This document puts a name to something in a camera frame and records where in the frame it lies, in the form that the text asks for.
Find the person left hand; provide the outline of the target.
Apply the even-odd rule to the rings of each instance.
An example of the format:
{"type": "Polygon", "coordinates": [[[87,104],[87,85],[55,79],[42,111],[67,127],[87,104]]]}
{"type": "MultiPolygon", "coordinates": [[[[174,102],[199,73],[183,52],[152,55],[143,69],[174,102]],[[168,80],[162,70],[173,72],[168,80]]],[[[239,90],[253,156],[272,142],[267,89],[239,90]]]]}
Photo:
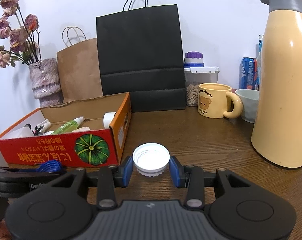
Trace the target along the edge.
{"type": "Polygon", "coordinates": [[[12,236],[4,220],[0,222],[0,240],[12,240],[12,236]]]}

